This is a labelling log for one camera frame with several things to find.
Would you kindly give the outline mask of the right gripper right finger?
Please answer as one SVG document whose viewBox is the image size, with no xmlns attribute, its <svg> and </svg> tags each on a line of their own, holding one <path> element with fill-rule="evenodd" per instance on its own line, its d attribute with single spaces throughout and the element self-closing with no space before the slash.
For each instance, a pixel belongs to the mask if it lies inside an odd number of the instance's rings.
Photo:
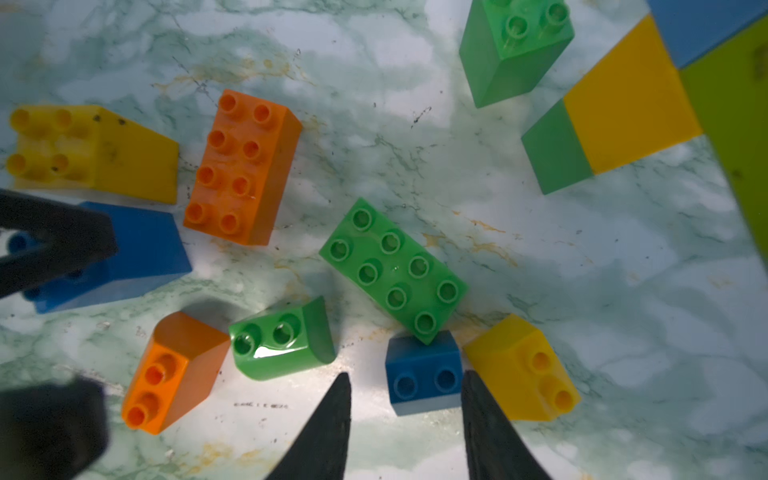
<svg viewBox="0 0 768 480">
<path fill-rule="evenodd" d="M 464 373 L 461 402 L 470 479 L 551 480 L 474 370 Z"/>
</svg>

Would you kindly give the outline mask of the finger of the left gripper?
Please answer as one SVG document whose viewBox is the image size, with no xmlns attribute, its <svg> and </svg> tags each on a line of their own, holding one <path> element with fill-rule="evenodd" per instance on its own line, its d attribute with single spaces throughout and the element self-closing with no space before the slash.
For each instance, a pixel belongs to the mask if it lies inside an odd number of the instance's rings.
<svg viewBox="0 0 768 480">
<path fill-rule="evenodd" d="M 30 233 L 40 245 L 1 258 L 1 296 L 37 287 L 118 252 L 111 219 L 77 205 L 3 189 L 1 226 Z"/>
<path fill-rule="evenodd" d="M 76 378 L 1 393 L 1 477 L 73 479 L 109 445 L 103 387 Z"/>
</svg>

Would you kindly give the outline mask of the lime long lego brick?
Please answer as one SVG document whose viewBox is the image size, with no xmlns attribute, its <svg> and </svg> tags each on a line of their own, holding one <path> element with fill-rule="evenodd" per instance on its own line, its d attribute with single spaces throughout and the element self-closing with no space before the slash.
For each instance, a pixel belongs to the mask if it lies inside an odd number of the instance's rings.
<svg viewBox="0 0 768 480">
<path fill-rule="evenodd" d="M 767 18 L 681 72 L 757 250 L 767 259 Z"/>
</svg>

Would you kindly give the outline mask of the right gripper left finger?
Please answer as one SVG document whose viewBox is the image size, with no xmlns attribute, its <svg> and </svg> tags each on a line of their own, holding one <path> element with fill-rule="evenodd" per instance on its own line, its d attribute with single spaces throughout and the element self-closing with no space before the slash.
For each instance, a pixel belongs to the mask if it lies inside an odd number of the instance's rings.
<svg viewBox="0 0 768 480">
<path fill-rule="evenodd" d="M 349 374 L 340 373 L 267 479 L 343 479 L 351 400 Z"/>
</svg>

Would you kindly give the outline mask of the light blue long lego brick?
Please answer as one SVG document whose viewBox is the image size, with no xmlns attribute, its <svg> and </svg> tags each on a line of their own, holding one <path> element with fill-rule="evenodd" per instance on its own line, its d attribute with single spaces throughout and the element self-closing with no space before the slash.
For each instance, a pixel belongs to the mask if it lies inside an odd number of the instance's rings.
<svg viewBox="0 0 768 480">
<path fill-rule="evenodd" d="M 648 0 L 647 4 L 680 70 L 767 13 L 767 0 Z"/>
</svg>

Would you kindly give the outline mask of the yellow square lego brick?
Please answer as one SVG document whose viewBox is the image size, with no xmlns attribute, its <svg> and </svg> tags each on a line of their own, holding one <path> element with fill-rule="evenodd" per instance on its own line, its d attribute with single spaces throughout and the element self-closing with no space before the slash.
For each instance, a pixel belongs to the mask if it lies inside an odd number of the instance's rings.
<svg viewBox="0 0 768 480">
<path fill-rule="evenodd" d="M 703 134 L 651 15 L 572 87 L 564 103 L 596 175 Z"/>
</svg>

